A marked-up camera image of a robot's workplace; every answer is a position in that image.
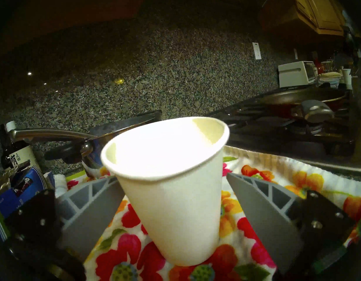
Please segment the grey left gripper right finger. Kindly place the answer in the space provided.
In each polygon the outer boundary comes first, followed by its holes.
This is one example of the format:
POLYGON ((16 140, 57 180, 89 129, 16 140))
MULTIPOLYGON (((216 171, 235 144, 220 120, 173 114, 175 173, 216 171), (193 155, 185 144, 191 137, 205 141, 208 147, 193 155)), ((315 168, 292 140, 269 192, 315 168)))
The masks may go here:
POLYGON ((305 199, 275 183, 226 176, 252 229, 282 275, 316 275, 345 253, 355 221, 321 193, 305 199))

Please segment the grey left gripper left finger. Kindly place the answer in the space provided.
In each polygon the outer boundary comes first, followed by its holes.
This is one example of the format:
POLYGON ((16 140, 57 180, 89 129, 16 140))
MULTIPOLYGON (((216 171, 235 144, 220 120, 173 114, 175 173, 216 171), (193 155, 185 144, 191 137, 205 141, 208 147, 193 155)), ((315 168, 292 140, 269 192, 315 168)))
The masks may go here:
POLYGON ((71 249, 84 261, 124 196, 114 176, 82 183, 58 198, 54 190, 47 189, 12 212, 5 224, 27 242, 71 249))

